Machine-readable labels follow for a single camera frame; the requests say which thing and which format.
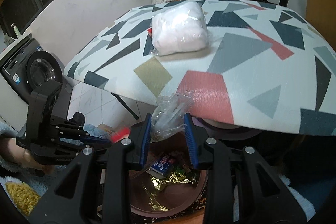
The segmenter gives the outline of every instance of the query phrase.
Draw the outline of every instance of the label sticker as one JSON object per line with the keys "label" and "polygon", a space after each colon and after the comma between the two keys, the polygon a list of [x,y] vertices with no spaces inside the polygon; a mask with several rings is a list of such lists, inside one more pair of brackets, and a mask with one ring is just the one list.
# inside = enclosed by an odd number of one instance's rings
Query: label sticker
{"label": "label sticker", "polygon": [[14,74],[13,80],[17,85],[21,82],[21,79],[17,74]]}

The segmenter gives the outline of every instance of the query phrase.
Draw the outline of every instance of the person's hand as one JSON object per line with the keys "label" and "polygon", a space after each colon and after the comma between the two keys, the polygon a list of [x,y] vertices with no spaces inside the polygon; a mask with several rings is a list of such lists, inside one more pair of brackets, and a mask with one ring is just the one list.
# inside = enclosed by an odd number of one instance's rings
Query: person's hand
{"label": "person's hand", "polygon": [[0,155],[6,160],[21,165],[24,168],[34,168],[42,170],[50,175],[54,166],[42,165],[34,160],[30,151],[16,144],[15,138],[3,138],[0,140]]}

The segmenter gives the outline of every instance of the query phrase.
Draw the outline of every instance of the ironing board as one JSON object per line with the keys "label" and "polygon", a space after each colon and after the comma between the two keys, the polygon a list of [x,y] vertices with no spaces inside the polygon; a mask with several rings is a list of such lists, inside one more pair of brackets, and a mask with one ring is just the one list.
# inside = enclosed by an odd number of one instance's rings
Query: ironing board
{"label": "ironing board", "polygon": [[275,4],[197,1],[211,46],[154,56],[153,15],[183,1],[137,7],[105,28],[64,74],[155,105],[173,92],[194,99],[192,115],[239,126],[336,135],[336,53],[306,20]]}

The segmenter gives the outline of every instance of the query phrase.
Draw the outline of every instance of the clear plastic bag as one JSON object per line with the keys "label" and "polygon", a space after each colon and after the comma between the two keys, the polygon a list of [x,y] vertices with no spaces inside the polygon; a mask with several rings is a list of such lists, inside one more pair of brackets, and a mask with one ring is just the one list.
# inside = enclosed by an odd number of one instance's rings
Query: clear plastic bag
{"label": "clear plastic bag", "polygon": [[186,2],[152,18],[154,53],[193,52],[208,46],[208,28],[197,2]]}
{"label": "clear plastic bag", "polygon": [[152,142],[165,140],[183,130],[183,116],[192,106],[193,99],[181,93],[171,97],[160,96],[156,99],[151,123]]}

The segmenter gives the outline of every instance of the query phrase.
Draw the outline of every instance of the floor tile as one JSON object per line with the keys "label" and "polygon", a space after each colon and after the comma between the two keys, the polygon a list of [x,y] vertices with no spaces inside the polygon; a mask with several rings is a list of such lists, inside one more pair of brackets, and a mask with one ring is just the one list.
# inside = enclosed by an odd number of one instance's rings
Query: floor tile
{"label": "floor tile", "polygon": [[94,86],[88,85],[86,83],[83,83],[83,88],[82,88],[82,95],[87,93],[89,90],[94,88]]}
{"label": "floor tile", "polygon": [[79,110],[85,115],[101,106],[101,89],[92,87],[80,98]]}
{"label": "floor tile", "polygon": [[70,102],[69,110],[68,110],[68,120],[71,119],[74,116],[75,112],[78,112],[80,99],[81,98],[78,97],[75,100],[73,100],[72,102]]}
{"label": "floor tile", "polygon": [[[140,117],[137,102],[123,96],[121,98]],[[115,128],[117,131],[140,121],[140,119],[136,120],[118,100],[112,100],[102,106],[102,120],[104,124]]]}
{"label": "floor tile", "polygon": [[110,102],[114,99],[115,99],[115,97],[112,95],[111,92],[106,91],[106,90],[102,91],[102,93],[101,93],[101,104],[102,105],[105,105],[105,104],[107,104],[108,102]]}
{"label": "floor tile", "polygon": [[95,110],[87,113],[85,116],[85,124],[92,124],[95,127],[102,123],[101,118],[101,107],[96,108]]}
{"label": "floor tile", "polygon": [[140,118],[142,121],[145,120],[147,113],[153,114],[153,111],[156,109],[156,106],[146,103],[137,102],[137,104],[140,112]]}
{"label": "floor tile", "polygon": [[79,84],[75,85],[72,88],[70,102],[81,96],[81,94],[82,94],[82,88],[83,88],[83,83],[82,82],[80,82]]}

